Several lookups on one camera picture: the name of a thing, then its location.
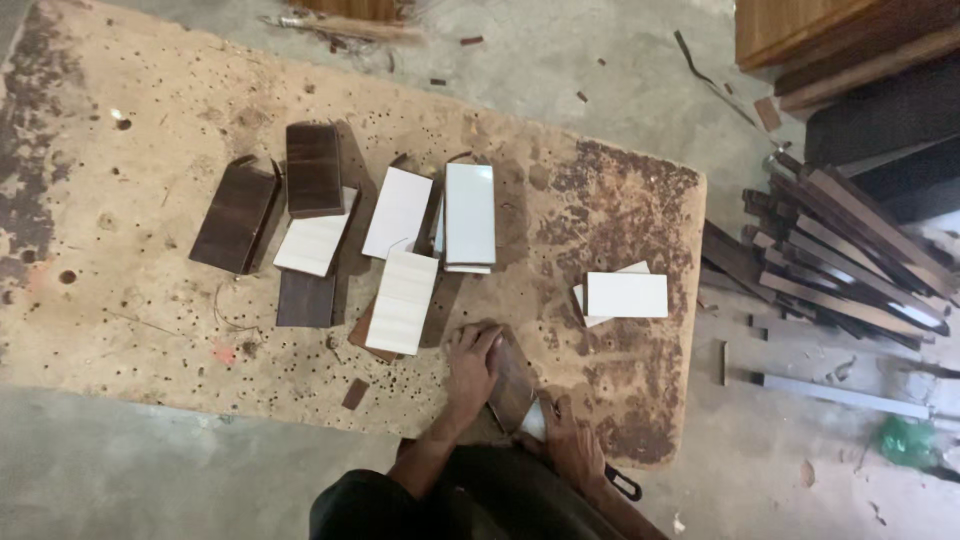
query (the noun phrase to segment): small wood chip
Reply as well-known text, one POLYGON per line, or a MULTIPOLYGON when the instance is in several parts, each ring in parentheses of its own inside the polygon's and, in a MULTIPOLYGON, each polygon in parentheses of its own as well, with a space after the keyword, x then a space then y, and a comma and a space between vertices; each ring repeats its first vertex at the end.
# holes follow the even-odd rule
POLYGON ((756 114, 760 117, 760 121, 763 122, 763 129, 772 132, 780 127, 780 114, 777 112, 777 108, 774 107, 773 100, 768 97, 758 99, 754 102, 754 109, 756 109, 756 114))
POLYGON ((354 379, 350 385, 350 389, 347 391, 347 395, 344 397, 343 406, 350 410, 356 410, 369 387, 370 385, 365 380, 354 379))

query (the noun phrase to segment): stain on board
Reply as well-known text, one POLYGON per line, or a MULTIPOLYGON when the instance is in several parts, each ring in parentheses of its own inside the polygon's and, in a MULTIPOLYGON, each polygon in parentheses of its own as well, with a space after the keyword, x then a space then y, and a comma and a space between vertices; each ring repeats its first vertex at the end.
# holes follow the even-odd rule
MULTIPOLYGON (((60 37, 56 22, 62 14, 45 13, 34 4, 23 22, 22 38, 4 74, 7 95, 0 109, 0 230, 10 236, 11 253, 26 246, 46 259, 54 221, 45 193, 51 184, 68 182, 71 161, 58 154, 57 133, 48 118, 63 115, 63 105, 53 90, 63 85, 84 85, 84 74, 69 49, 55 47, 60 37)), ((26 286, 22 261, 5 258, 0 280, 26 286)))

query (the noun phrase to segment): gray floor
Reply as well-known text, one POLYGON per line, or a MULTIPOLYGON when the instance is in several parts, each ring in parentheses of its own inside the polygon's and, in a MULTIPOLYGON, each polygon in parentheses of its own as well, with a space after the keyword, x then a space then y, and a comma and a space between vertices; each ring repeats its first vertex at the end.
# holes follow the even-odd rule
MULTIPOLYGON (((732 66, 732 0, 424 0, 424 46, 357 55, 331 55, 315 37, 257 22, 283 10, 276 1, 115 3, 683 161, 708 175, 708 217, 730 233, 746 222, 740 190, 765 182, 758 164, 773 146, 690 75, 672 37, 682 30, 700 69, 749 107, 768 87, 732 66), (460 47, 476 35, 485 43, 460 47), (448 85, 430 86, 431 77, 448 85)), ((5 3, 4 15, 22 5, 5 3)), ((16 18, 0 19, 0 45, 16 18)), ((800 146, 803 127, 788 121, 774 137, 800 146)), ((736 381, 723 387, 716 374, 728 340, 734 366, 817 382, 856 356, 843 387, 929 399, 954 413, 955 386, 891 374, 883 355, 765 343, 745 325, 763 306, 712 290, 702 297, 720 309, 698 314, 678 460, 630 473, 655 524, 694 539, 955 536, 956 484, 865 450, 881 417, 736 381), (805 462, 816 475, 809 487, 805 462)), ((958 367, 952 351, 944 340, 924 355, 958 367)), ((396 447, 389 436, 2 386, 0 433, 0 537, 17 540, 302 537, 320 490, 350 468, 385 470, 396 447)))

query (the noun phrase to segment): wood scrap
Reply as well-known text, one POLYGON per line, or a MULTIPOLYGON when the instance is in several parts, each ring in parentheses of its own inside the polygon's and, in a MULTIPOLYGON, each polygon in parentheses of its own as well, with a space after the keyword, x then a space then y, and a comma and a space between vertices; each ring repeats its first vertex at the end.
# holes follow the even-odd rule
POLYGON ((354 379, 341 405, 349 410, 356 410, 360 402, 363 401, 363 396, 367 393, 367 388, 369 387, 370 384, 365 380, 354 379))
POLYGON ((780 113, 777 112, 773 100, 769 97, 754 101, 754 109, 756 115, 760 117, 760 122, 763 123, 764 130, 772 132, 782 124, 780 113))
POLYGON ((759 277, 763 268, 754 260, 750 250, 739 245, 709 220, 704 222, 701 255, 763 300, 773 304, 777 299, 773 290, 760 285, 759 277))

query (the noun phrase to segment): stack of wood strips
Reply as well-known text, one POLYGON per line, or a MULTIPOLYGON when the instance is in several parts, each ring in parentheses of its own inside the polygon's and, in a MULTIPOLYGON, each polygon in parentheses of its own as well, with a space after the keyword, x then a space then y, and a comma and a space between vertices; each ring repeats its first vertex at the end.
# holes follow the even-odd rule
POLYGON ((918 351, 935 334, 949 335, 952 260, 922 249, 836 170, 783 153, 770 162, 771 194, 744 191, 745 211, 760 225, 744 229, 743 243, 707 221, 701 283, 857 339, 883 336, 918 351))

